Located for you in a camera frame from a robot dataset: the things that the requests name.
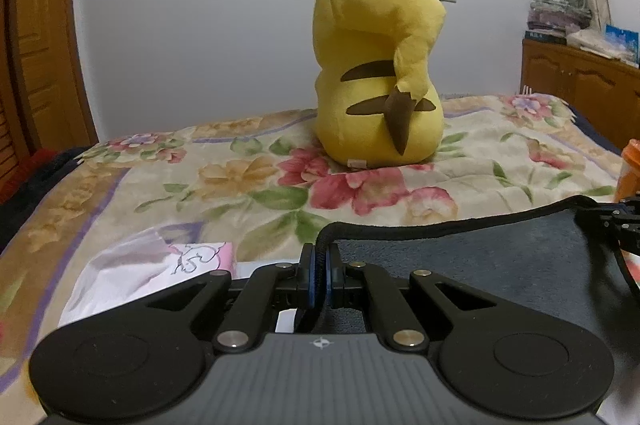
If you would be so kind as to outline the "orange lidded cup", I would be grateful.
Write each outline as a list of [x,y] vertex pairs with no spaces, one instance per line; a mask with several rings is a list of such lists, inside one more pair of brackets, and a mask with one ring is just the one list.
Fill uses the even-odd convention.
[[622,151],[622,167],[617,180],[614,201],[634,197],[640,191],[640,141],[630,139]]

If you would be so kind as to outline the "floral bed quilt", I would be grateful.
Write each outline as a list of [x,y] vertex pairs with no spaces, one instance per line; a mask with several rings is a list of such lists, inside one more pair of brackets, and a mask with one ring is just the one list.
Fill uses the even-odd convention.
[[1,206],[1,419],[42,416],[28,358],[99,252],[148,229],[229,242],[239,261],[296,258],[328,223],[423,226],[582,194],[610,200],[620,152],[546,95],[444,102],[435,155],[351,171],[314,137],[312,110],[146,133],[59,156]]

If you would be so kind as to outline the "wooden side cabinet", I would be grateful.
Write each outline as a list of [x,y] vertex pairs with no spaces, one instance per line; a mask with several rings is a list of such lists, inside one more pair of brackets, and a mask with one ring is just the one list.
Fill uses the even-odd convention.
[[640,132],[639,70],[570,46],[522,41],[521,89],[559,97],[624,148]]

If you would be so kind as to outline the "pink tissue pack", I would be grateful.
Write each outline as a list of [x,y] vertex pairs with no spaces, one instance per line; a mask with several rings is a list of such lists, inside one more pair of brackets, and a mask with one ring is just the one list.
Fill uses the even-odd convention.
[[58,324],[91,317],[213,270],[235,273],[229,242],[170,244],[152,228],[127,237],[87,263]]

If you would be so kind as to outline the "blue picture box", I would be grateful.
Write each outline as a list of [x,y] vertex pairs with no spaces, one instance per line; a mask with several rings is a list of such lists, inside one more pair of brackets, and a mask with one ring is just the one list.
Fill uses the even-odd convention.
[[604,30],[605,39],[618,51],[620,59],[634,64],[639,63],[639,33],[624,30],[607,24]]

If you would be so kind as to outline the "yellow Pikachu plush toy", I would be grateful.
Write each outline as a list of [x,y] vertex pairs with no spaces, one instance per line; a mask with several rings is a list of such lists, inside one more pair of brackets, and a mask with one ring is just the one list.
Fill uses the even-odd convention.
[[427,63],[440,0],[315,0],[316,135],[354,168],[418,164],[434,154],[444,111]]

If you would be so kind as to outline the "stack of folded cloths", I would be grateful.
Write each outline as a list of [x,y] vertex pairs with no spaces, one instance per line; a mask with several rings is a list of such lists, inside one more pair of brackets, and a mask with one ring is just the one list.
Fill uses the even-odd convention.
[[562,0],[532,0],[529,5],[527,27],[529,31],[568,34],[588,29],[592,20],[591,10],[574,7]]

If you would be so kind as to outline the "wooden door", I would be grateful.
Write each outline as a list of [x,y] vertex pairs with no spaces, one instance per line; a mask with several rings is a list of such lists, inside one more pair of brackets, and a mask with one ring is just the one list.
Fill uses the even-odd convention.
[[73,0],[3,0],[2,14],[10,84],[28,148],[94,145]]

